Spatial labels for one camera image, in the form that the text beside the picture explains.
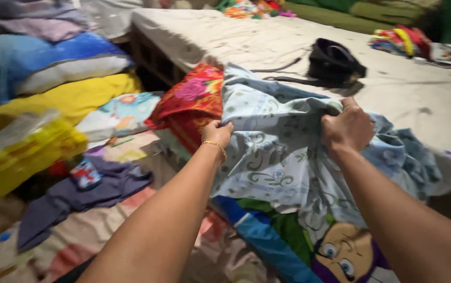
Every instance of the light blue floral fabric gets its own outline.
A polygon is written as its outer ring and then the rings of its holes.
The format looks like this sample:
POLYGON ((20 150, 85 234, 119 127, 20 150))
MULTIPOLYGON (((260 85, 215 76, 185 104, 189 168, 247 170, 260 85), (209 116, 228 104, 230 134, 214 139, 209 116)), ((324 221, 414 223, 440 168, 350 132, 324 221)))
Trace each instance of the light blue floral fabric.
MULTIPOLYGON (((298 204, 303 227, 319 229, 331 214, 360 227, 358 211, 339 167, 321 143, 322 114, 338 115, 335 99, 276 81, 258 79, 232 63, 224 70, 222 122, 234 121, 212 196, 298 204)), ((417 199, 426 199, 441 178, 433 155, 409 129, 370 113, 376 135, 362 154, 417 199)))

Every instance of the bed sheet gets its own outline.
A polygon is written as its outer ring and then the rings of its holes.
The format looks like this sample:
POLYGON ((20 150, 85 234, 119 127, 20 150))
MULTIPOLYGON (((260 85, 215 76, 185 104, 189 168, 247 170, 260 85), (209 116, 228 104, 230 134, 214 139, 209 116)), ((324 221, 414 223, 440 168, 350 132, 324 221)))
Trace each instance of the bed sheet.
MULTIPOLYGON (((0 282, 53 282, 97 254, 111 235, 142 203, 176 173, 164 158, 151 156, 147 146, 159 138, 151 131, 125 137, 133 140, 107 147, 109 161, 136 161, 151 170, 155 182, 111 208, 73 213, 53 227, 43 243, 16 254, 19 223, 8 229, 12 236, 0 244, 0 282)), ((180 282, 279 282, 237 232, 214 210, 207 209, 180 282)))
MULTIPOLYGON (((429 148, 451 153, 451 70, 373 50, 367 45, 369 35, 299 18, 232 19, 216 10, 136 9, 132 20, 186 72, 199 61, 219 67, 234 62, 247 69, 271 69, 303 56, 301 62, 276 75, 304 79, 316 39, 337 41, 367 67, 367 77, 359 80, 363 85, 354 95, 363 108, 385 115, 398 128, 410 127, 429 148)), ((287 84, 332 98, 357 91, 287 84)))

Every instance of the mattress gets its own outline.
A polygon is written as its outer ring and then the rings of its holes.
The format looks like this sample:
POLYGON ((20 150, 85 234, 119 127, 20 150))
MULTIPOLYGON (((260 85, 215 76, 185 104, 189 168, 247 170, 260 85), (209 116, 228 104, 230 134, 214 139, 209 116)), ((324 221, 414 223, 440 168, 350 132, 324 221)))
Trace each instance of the mattress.
POLYGON ((397 128, 410 127, 429 148, 451 153, 451 70, 371 49, 369 35, 299 18, 232 19, 216 10, 136 9, 132 21, 186 72, 199 61, 272 69, 303 56, 283 71, 258 76, 304 79, 316 39, 339 42, 367 67, 367 77, 359 80, 362 86, 344 90, 287 84, 336 99, 354 95, 363 108, 385 115, 397 128))

